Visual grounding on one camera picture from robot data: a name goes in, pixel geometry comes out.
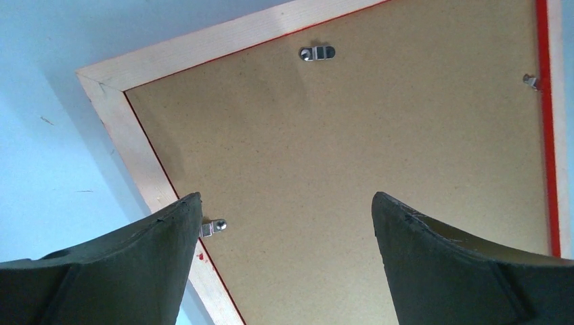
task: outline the white wall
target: white wall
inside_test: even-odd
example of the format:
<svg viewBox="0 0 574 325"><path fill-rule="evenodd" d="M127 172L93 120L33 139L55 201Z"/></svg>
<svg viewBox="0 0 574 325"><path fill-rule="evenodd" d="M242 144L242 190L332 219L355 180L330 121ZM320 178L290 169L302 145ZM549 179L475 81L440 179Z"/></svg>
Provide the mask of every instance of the white wall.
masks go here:
<svg viewBox="0 0 574 325"><path fill-rule="evenodd" d="M0 261L38 259L149 213L77 68L283 2L0 1ZM211 322L192 288L182 305L193 324Z"/></svg>

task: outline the screw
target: screw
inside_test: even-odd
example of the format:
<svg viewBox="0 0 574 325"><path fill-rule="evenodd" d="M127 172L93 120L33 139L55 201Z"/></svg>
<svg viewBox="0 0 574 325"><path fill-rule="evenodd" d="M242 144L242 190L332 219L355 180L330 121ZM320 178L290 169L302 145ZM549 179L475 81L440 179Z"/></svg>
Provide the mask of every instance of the screw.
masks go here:
<svg viewBox="0 0 574 325"><path fill-rule="evenodd" d="M538 90L538 78L531 74L525 74L522 77L522 81L528 86L532 87L534 90Z"/></svg>
<svg viewBox="0 0 574 325"><path fill-rule="evenodd" d="M309 49L301 49L301 51L299 52L299 57L304 61L310 61L311 51L309 51Z"/></svg>
<svg viewBox="0 0 574 325"><path fill-rule="evenodd" d="M218 222L215 223L215 229L217 231L224 230L226 227L227 227L227 222L225 222L225 220L219 220Z"/></svg>

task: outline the metal hanging bracket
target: metal hanging bracket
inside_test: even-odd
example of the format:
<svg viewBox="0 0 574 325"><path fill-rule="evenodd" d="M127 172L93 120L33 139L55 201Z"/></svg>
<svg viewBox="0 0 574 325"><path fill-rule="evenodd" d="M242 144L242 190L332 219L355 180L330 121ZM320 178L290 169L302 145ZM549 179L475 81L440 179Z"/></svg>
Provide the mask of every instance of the metal hanging bracket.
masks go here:
<svg viewBox="0 0 574 325"><path fill-rule="evenodd" d="M303 61L330 60L335 57L335 48L331 45L302 47L299 50L299 57Z"/></svg>
<svg viewBox="0 0 574 325"><path fill-rule="evenodd" d="M528 86L530 86L530 88L538 91L538 78L536 78L535 76L533 76L532 74L525 74L522 77L522 81L527 84Z"/></svg>
<svg viewBox="0 0 574 325"><path fill-rule="evenodd" d="M226 227L227 222L225 219L216 219L209 223L204 223L201 225L199 237L209 237L218 232L222 232Z"/></svg>

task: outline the light wood frame edge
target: light wood frame edge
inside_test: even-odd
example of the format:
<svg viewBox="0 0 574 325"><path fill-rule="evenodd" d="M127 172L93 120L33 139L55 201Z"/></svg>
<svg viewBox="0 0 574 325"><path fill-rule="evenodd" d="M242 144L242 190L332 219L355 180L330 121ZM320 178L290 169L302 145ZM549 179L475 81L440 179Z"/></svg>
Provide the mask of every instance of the light wood frame edge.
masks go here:
<svg viewBox="0 0 574 325"><path fill-rule="evenodd" d="M124 92L388 0L294 0L80 68L76 75L151 212L177 200ZM201 240L189 279L216 325L243 324Z"/></svg>

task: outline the red frame border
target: red frame border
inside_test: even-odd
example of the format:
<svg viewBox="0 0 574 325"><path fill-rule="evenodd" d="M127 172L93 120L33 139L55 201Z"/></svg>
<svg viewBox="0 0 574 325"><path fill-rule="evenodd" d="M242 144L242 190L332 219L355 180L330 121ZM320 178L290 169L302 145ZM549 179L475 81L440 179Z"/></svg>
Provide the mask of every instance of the red frame border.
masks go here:
<svg viewBox="0 0 574 325"><path fill-rule="evenodd" d="M554 148L554 115L550 75L550 40L548 32L548 0L536 0L538 36L539 89L542 104L542 133L546 166L546 195L548 200L548 229L550 252L560 257L560 221L558 218L558 185L556 183L556 151Z"/></svg>

